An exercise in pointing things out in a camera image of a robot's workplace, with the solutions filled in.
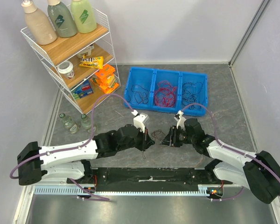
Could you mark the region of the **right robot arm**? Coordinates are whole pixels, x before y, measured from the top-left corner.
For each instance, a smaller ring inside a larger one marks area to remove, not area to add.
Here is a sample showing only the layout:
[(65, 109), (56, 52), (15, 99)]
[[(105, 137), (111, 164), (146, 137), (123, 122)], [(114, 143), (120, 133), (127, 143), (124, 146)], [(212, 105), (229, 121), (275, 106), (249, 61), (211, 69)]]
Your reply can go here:
[(204, 172), (208, 183), (219, 180), (235, 183), (266, 204), (280, 196), (280, 166), (270, 153), (231, 147), (206, 134), (197, 119), (186, 119), (171, 126), (161, 144), (169, 147), (190, 144), (199, 154), (212, 158)]

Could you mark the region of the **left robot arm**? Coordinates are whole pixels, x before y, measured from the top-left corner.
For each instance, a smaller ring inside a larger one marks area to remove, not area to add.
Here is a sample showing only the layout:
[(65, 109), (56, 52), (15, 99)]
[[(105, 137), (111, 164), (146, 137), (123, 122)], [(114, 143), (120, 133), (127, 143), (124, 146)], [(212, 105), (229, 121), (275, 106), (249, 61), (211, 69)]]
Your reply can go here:
[(118, 130), (100, 133), (91, 140), (63, 146), (41, 147), (36, 141), (30, 142), (17, 156), (18, 183), (28, 186), (50, 175), (70, 179), (73, 175), (67, 175), (56, 167), (74, 161), (111, 157), (130, 148), (145, 151), (154, 144), (148, 129), (141, 130), (130, 124)]

